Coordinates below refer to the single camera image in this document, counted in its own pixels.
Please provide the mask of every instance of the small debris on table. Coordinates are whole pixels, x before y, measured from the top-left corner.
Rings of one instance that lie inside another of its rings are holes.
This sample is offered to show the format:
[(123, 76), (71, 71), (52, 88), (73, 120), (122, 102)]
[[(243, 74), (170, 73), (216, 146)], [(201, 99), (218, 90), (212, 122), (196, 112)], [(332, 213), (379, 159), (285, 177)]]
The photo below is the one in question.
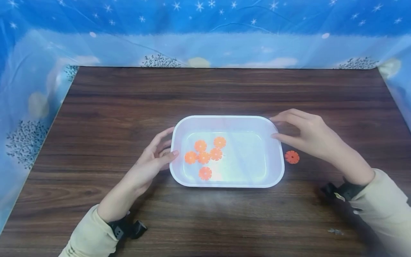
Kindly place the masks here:
[(336, 234), (336, 235), (341, 235), (341, 236), (344, 235), (343, 231), (338, 230), (338, 229), (333, 229), (333, 228), (329, 229), (328, 232), (334, 233), (334, 234)]

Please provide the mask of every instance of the wood grain tabletop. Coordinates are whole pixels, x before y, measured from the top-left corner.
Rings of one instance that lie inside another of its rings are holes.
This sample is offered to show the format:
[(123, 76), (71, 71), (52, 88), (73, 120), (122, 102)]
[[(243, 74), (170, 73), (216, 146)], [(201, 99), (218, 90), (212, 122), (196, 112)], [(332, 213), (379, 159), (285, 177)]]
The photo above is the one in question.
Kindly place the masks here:
[[(0, 235), (0, 255), (58, 256), (88, 209), (182, 118), (268, 118), (290, 108), (321, 115), (411, 195), (411, 136), (377, 69), (81, 67)], [(318, 194), (341, 174), (299, 154), (268, 189), (187, 188), (161, 172), (132, 208), (149, 230), (116, 256), (385, 256), (348, 205)]]

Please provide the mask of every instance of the wrist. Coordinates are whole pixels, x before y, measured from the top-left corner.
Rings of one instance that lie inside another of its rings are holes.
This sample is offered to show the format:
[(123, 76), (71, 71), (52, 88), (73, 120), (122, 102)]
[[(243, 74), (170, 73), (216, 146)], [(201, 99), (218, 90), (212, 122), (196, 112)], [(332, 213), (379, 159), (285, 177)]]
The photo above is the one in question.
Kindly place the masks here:
[(367, 185), (375, 177), (374, 170), (365, 159), (348, 145), (341, 147), (338, 154), (330, 159), (330, 163), (341, 171), (347, 181), (355, 185)]

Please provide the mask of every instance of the black wristband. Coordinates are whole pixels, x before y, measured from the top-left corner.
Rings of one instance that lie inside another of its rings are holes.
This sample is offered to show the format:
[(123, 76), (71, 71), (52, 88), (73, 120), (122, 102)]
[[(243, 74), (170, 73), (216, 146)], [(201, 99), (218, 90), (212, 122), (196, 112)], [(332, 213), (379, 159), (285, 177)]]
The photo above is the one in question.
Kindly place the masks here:
[(134, 224), (128, 223), (126, 217), (121, 220), (109, 222), (108, 225), (113, 230), (115, 238), (121, 240), (123, 238), (137, 239), (147, 231), (147, 227), (141, 221), (136, 221)]
[(342, 201), (351, 201), (356, 195), (359, 194), (367, 185), (354, 185), (348, 182), (344, 177), (344, 184), (339, 188), (333, 183), (328, 183), (321, 188), (321, 191), (331, 199), (338, 198)]

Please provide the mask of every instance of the plastic sheet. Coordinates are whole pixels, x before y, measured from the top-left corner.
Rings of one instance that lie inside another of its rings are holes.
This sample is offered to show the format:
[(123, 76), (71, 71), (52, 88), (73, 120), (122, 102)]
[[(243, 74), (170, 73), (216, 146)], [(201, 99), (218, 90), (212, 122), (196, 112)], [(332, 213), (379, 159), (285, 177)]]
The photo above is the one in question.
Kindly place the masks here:
[(3, 0), (0, 229), (78, 65), (371, 69), (411, 124), (411, 2)]

